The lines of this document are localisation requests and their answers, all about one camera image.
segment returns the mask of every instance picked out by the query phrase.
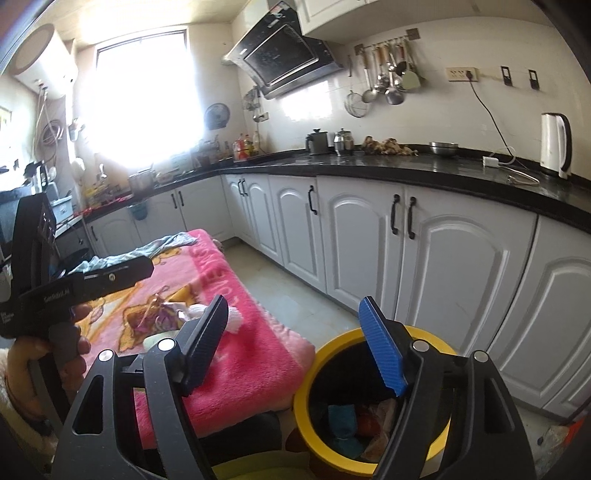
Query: screw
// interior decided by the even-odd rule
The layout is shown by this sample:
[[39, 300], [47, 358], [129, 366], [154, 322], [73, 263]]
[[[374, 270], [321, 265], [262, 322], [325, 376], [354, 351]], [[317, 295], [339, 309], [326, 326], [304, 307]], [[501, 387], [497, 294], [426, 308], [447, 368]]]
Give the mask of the screw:
[[417, 340], [413, 343], [413, 348], [417, 352], [426, 352], [427, 350], [429, 350], [429, 344], [424, 340]]
[[160, 340], [158, 343], [158, 348], [163, 352], [168, 352], [174, 348], [175, 341], [172, 338], [165, 338], [164, 340]]
[[488, 362], [488, 354], [482, 350], [477, 350], [474, 352], [474, 360], [480, 362], [481, 364], [485, 364]]
[[103, 350], [99, 353], [99, 360], [101, 362], [108, 362], [113, 358], [113, 350]]

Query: white cloth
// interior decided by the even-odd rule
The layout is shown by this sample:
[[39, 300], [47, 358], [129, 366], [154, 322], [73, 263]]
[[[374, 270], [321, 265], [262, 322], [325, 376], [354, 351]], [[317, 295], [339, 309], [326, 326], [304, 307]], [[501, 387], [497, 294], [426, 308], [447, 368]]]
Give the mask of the white cloth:
[[[196, 303], [187, 307], [184, 303], [166, 303], [166, 305], [174, 308], [177, 312], [181, 313], [179, 318], [188, 322], [189, 320], [195, 320], [201, 318], [207, 309], [207, 305]], [[240, 326], [242, 325], [242, 314], [236, 307], [228, 307], [228, 324], [226, 325], [226, 331], [230, 333], [238, 333]], [[144, 340], [144, 349], [150, 350], [156, 343], [165, 338], [176, 338], [180, 330], [172, 330], [171, 332], [157, 333], [151, 335]]]

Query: pink blanket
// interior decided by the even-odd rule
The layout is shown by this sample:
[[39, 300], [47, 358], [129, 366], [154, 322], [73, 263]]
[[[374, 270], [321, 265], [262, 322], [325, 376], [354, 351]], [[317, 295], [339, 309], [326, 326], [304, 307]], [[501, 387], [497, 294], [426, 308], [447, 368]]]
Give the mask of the pink blanket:
[[[251, 297], [207, 232], [190, 234], [199, 239], [197, 244], [155, 258], [151, 278], [96, 300], [93, 312], [79, 324], [92, 342], [86, 356], [90, 366], [105, 348], [121, 355], [143, 351], [144, 337], [138, 338], [126, 319], [154, 294], [177, 293], [177, 300], [203, 304], [224, 295], [242, 315], [242, 325], [236, 334], [223, 334], [203, 385], [184, 399], [195, 432], [203, 437], [255, 414], [287, 408], [312, 365], [314, 346]], [[145, 395], [136, 393], [135, 403], [144, 448], [154, 448]]]

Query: window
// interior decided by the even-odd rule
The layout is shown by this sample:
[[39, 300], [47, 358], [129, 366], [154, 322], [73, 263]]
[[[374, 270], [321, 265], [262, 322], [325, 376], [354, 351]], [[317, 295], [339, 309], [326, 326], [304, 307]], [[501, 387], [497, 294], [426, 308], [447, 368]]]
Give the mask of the window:
[[129, 170], [195, 146], [203, 133], [186, 32], [98, 50], [94, 149]]

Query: handheld device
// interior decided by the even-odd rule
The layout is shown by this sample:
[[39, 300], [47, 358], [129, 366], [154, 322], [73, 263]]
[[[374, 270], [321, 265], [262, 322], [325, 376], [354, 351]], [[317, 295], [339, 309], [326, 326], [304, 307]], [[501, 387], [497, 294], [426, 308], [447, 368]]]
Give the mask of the handheld device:
[[35, 336], [53, 344], [52, 353], [29, 363], [41, 407], [59, 436], [72, 398], [61, 387], [59, 370], [78, 355], [79, 330], [72, 308], [132, 287], [154, 271], [147, 257], [89, 273], [60, 271], [56, 219], [47, 195], [19, 201], [12, 247], [12, 283], [8, 301], [0, 303], [0, 335]]

